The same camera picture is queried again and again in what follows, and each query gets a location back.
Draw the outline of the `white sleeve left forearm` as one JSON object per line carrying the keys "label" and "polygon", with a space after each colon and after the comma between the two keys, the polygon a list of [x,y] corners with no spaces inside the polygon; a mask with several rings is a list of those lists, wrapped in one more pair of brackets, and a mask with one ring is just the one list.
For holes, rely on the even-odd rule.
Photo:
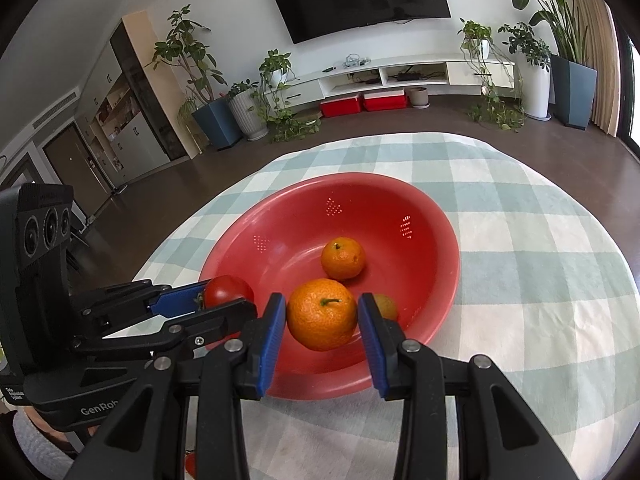
{"label": "white sleeve left forearm", "polygon": [[12,422],[18,446],[29,463],[47,479],[63,480],[73,460],[48,440],[24,411],[17,411]]}

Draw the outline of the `left hand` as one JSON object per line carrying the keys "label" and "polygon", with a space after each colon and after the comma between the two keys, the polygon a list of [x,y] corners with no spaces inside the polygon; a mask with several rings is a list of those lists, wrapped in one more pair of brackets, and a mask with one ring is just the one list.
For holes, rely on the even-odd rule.
{"label": "left hand", "polygon": [[40,434],[62,451],[79,452],[85,447],[87,441],[81,440],[80,434],[76,434],[76,432],[64,434],[64,432],[53,429],[32,406],[25,406],[22,411]]}

